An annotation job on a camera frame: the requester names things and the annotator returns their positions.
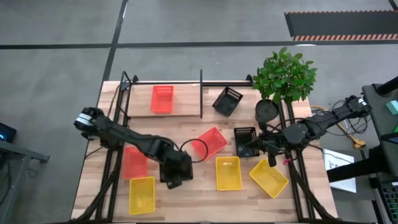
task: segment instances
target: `white paper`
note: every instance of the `white paper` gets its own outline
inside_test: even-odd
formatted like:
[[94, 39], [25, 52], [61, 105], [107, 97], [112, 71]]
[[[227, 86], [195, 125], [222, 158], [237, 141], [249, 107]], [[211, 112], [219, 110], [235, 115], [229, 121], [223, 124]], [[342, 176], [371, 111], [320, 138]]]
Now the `white paper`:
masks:
[[[354, 157], [353, 156], [347, 156], [339, 152], [334, 152], [331, 150], [324, 149], [323, 150], [323, 160], [325, 161], [325, 168], [326, 170], [330, 170], [336, 167], [348, 165], [350, 161], [351, 163], [354, 162]], [[352, 193], [356, 193], [356, 184], [355, 184], [355, 178], [347, 179], [347, 180], [341, 180], [341, 181], [336, 181], [333, 183], [330, 183], [330, 187], [340, 189], [340, 190], [346, 190]]]

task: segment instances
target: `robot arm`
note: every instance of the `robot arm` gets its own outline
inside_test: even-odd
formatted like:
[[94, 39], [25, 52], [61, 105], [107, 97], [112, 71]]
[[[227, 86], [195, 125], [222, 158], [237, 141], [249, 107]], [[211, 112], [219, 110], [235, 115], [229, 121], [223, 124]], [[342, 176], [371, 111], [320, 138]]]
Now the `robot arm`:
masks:
[[304, 118], [284, 130], [277, 132], [262, 130], [258, 138], [245, 146], [268, 152], [269, 164], [273, 167], [276, 166], [275, 156], [283, 154], [286, 149], [302, 150], [312, 140], [319, 139], [324, 135], [328, 128], [348, 118], [366, 117], [370, 110], [371, 107], [362, 98], [350, 96], [345, 99], [344, 104], [339, 108]]
[[98, 108], [84, 108], [74, 125], [85, 134], [98, 136], [101, 146], [108, 149], [121, 141], [135, 145], [146, 157], [160, 164], [161, 179], [170, 189], [181, 185], [183, 180], [192, 179], [191, 157], [175, 150], [170, 139], [132, 131], [111, 121]]

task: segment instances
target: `red basket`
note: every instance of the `red basket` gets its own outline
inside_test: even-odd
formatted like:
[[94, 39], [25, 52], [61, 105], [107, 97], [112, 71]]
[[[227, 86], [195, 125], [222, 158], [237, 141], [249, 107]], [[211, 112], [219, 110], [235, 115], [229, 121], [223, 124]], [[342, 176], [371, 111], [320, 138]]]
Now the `red basket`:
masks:
[[146, 156], [136, 147], [124, 149], [123, 156], [123, 179], [146, 177], [148, 175], [148, 163]]
[[[215, 127], [208, 130], [205, 134], [202, 134], [198, 139], [204, 141], [207, 144], [209, 152], [205, 160], [210, 158], [210, 156], [212, 156], [216, 152], [220, 151], [227, 144], [225, 138]], [[200, 159], [205, 157], [206, 146], [202, 142], [192, 141], [191, 145], [200, 156]]]
[[150, 110], [154, 113], [171, 113], [173, 110], [174, 86], [154, 86]]

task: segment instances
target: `black mat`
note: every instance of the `black mat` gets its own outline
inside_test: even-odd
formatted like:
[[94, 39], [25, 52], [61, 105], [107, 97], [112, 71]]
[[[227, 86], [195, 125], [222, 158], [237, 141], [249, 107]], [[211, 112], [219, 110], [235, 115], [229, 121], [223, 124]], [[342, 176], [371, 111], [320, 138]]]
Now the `black mat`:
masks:
[[293, 40], [398, 39], [397, 11], [285, 12]]

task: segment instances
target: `yellow plastic basket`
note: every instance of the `yellow plastic basket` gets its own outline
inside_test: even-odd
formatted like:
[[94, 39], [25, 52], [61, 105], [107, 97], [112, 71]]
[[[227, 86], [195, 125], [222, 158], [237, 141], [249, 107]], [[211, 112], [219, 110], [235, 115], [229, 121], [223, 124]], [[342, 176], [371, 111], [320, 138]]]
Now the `yellow plastic basket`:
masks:
[[250, 171], [250, 176], [272, 198], [276, 198], [289, 180], [277, 169], [270, 167], [268, 160], [263, 159]]
[[217, 190], [242, 190], [239, 157], [216, 158]]
[[130, 180], [130, 215], [155, 211], [155, 178], [143, 177]]

